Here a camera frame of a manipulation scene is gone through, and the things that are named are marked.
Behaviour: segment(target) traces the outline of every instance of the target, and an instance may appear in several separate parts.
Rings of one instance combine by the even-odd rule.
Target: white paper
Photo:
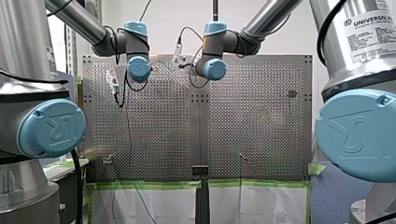
[[[195,189],[139,192],[157,223],[195,224]],[[92,224],[154,224],[134,189],[116,190],[114,205],[113,196],[113,190],[93,194]]]
[[[213,188],[210,189],[211,222],[305,224],[306,191],[307,189],[243,186],[239,200],[239,188]]]

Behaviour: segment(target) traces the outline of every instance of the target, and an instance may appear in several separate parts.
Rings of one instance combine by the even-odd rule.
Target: cable clip
[[[116,95],[120,93],[120,84],[114,68],[106,71],[106,81],[110,86],[111,94]]]

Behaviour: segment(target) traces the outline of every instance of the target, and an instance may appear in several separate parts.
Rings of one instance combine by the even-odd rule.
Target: metal pole
[[[219,20],[219,0],[213,0],[213,21]]]

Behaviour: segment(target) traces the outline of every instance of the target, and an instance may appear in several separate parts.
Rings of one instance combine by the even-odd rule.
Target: ur logo
[[[348,20],[344,21],[344,25],[345,25],[345,27],[352,25],[352,19],[348,19]]]
[[[363,111],[330,119],[334,145],[341,159],[374,158],[383,152],[375,128],[375,113]]]
[[[49,136],[52,140],[52,147],[77,137],[75,114],[63,114],[49,117],[47,124],[52,128]]]

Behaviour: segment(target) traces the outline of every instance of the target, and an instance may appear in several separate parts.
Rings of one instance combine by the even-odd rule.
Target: black cable
[[[148,3],[146,4],[145,10],[143,11],[143,14],[142,14],[142,16],[140,17],[139,21],[142,21],[143,18],[145,17],[146,12],[147,12],[147,10],[148,10],[148,8],[149,8],[149,4],[150,4],[150,3],[151,3],[151,0],[149,0]]]
[[[114,29],[110,26],[104,26],[106,29],[111,31],[111,34],[113,36],[113,40],[110,42],[111,43],[111,48],[114,49],[114,51],[116,52],[116,65],[119,65],[120,63],[120,53],[119,53],[119,39],[117,38],[117,34],[114,31]]]
[[[394,219],[394,218],[396,218],[396,213],[391,213],[391,214],[386,215],[384,217],[379,217],[379,218],[377,218],[377,219],[375,219],[373,221],[369,221],[366,224],[378,224],[378,223],[382,223],[382,222],[385,222],[385,221],[389,221],[389,220]]]
[[[280,29],[282,29],[282,28],[286,25],[286,23],[288,23],[290,17],[291,17],[291,13],[290,13],[289,16],[283,21],[283,23],[282,23],[279,27],[277,27],[275,30],[271,31],[271,32],[268,33],[267,35],[273,35],[274,33],[280,31]]]
[[[33,79],[33,78],[28,78],[28,77],[17,77],[15,75],[11,75],[10,73],[4,71],[4,70],[0,70],[0,75],[3,75],[5,77],[9,77],[18,81],[23,81],[23,82],[32,82],[32,83],[43,83],[43,84],[67,84],[69,83],[68,80],[54,80],[54,81],[50,81],[50,80],[39,80],[39,79]]]
[[[133,35],[134,37],[136,37],[137,39],[139,39],[140,41],[142,41],[143,44],[146,45],[146,47],[148,48],[148,51],[149,51],[149,43],[148,43],[145,39],[143,39],[143,38],[140,37],[139,35],[135,34],[134,32],[129,31],[129,30],[124,29],[124,28],[119,28],[119,29],[117,29],[117,32],[119,32],[120,30],[122,30],[122,31],[124,31],[124,32],[126,32],[126,33],[128,33],[128,34],[130,34],[130,35]]]
[[[190,70],[189,70],[189,79],[190,79],[190,83],[191,83],[191,85],[192,85],[194,88],[196,88],[196,89],[202,89],[203,87],[205,87],[205,86],[207,85],[207,83],[209,83],[209,79],[208,79],[208,80],[204,83],[204,85],[202,85],[202,86],[197,86],[197,85],[195,85],[194,82],[192,81],[192,76],[191,76],[191,70],[192,70],[192,68],[195,68],[195,69],[196,69],[196,67],[194,66],[194,61],[195,61],[195,59],[197,58],[198,53],[199,53],[199,51],[201,51],[202,47],[203,47],[203,46],[201,46],[201,47],[197,50],[197,52],[195,53],[194,57],[192,58],[191,67],[190,67]]]
[[[76,214],[76,224],[82,224],[82,203],[83,203],[83,196],[82,196],[82,174],[81,174],[81,167],[79,165],[78,154],[76,150],[71,151],[73,163],[76,169],[76,179],[77,179],[77,214]]]
[[[125,71],[125,79],[124,79],[124,81],[126,81],[126,84],[128,85],[129,89],[131,89],[131,91],[135,91],[135,92],[140,92],[140,91],[144,90],[146,88],[146,86],[148,85],[148,83],[149,83],[149,81],[146,80],[146,82],[145,82],[145,84],[143,85],[142,88],[140,88],[140,89],[132,88],[132,85],[129,82],[128,77],[127,77],[127,71]]]
[[[126,120],[127,120],[128,137],[129,137],[128,167],[131,167],[131,164],[132,164],[132,149],[133,149],[133,144],[132,144],[131,121],[130,121],[130,119],[129,119],[129,92],[128,92],[127,98],[128,98],[128,101],[126,102],[125,117],[126,117]],[[116,172],[117,178],[120,178],[120,175],[119,175],[119,173],[117,172],[117,167],[116,167],[116,166],[114,166],[114,170],[115,170],[115,172]],[[116,215],[115,215],[115,211],[114,211],[114,202],[116,201],[116,200],[115,200],[115,199],[116,199],[116,190],[117,190],[117,187],[118,187],[118,184],[119,184],[119,183],[120,183],[120,181],[117,181],[117,182],[116,182],[116,185],[115,185],[114,191],[113,191],[113,198],[112,198],[112,201],[111,201],[111,213],[112,213],[114,222],[115,222],[116,224],[117,224],[118,222],[117,222]],[[140,193],[140,190],[139,190],[139,188],[137,187],[136,183],[135,183],[134,181],[132,181],[132,184],[134,185],[134,189],[136,190],[136,193],[137,193],[137,195],[139,196],[140,201],[142,202],[143,206],[145,207],[146,212],[147,212],[149,218],[151,219],[151,221],[152,221],[154,224],[158,224],[158,223],[156,222],[155,218],[154,218],[154,217],[152,216],[152,214],[150,213],[150,211],[149,211],[149,209],[148,209],[148,207],[147,207],[147,205],[146,205],[146,202],[145,202],[145,200],[143,199],[143,196],[142,196],[142,194]]]
[[[178,35],[178,40],[177,40],[177,43],[178,43],[178,44],[181,44],[181,37],[183,36],[184,31],[186,31],[186,30],[192,31],[193,33],[195,33],[196,36],[198,36],[198,38],[199,38],[201,41],[204,41],[204,39],[198,34],[198,32],[196,32],[196,30],[194,30],[194,29],[191,28],[190,26],[185,26],[185,27],[183,27],[183,29],[181,29],[180,34]]]
[[[73,0],[69,0],[69,1],[66,2],[63,6],[59,7],[59,8],[56,9],[55,11],[53,11],[53,12],[47,14],[47,17],[53,16],[53,15],[55,15],[56,13],[58,13],[58,12],[64,10],[64,8],[66,8],[67,6],[69,6],[69,4],[70,4],[71,2],[73,2]]]
[[[323,22],[322,26],[320,27],[319,35],[318,35],[318,42],[317,42],[317,52],[320,61],[326,66],[326,59],[323,56],[323,44],[326,39],[326,34],[329,31],[330,26],[332,25],[332,21],[334,20],[335,16],[340,12],[341,8],[347,0],[340,0],[337,5],[330,11],[329,15],[327,16],[326,20]]]
[[[248,55],[248,47],[247,47],[247,44],[245,43],[245,41],[243,40],[243,38],[241,37],[241,35],[238,33],[238,32],[236,32],[236,31],[234,31],[234,30],[228,30],[228,31],[230,31],[231,33],[233,33],[233,34],[235,34],[236,35],[236,38],[237,38],[237,44],[236,44],[236,48],[235,48],[235,51],[234,52],[236,52],[237,50],[238,50],[238,48],[239,48],[239,43],[241,43],[242,44],[242,47],[244,47],[244,54],[235,54],[236,55],[236,57],[238,57],[238,58],[245,58],[247,55]]]
[[[129,136],[129,147],[130,147],[129,148],[129,156],[128,156],[128,163],[129,163],[128,167],[131,167],[133,145],[132,145],[131,121],[129,120],[129,114],[128,113],[129,113],[129,102],[128,102],[128,105],[126,106],[126,109],[125,109],[125,116],[126,116],[127,125],[128,125],[128,136]],[[148,209],[148,207],[147,207],[147,205],[145,203],[145,200],[143,199],[143,196],[140,193],[140,190],[137,188],[137,185],[134,183],[134,181],[132,181],[132,184],[134,185],[134,189],[136,190],[137,195],[139,195],[140,201],[142,202],[143,206],[145,207],[146,212],[147,212],[148,216],[150,217],[151,221],[154,222],[154,224],[158,224],[155,221],[155,218],[150,213],[150,211],[149,211],[149,209]]]

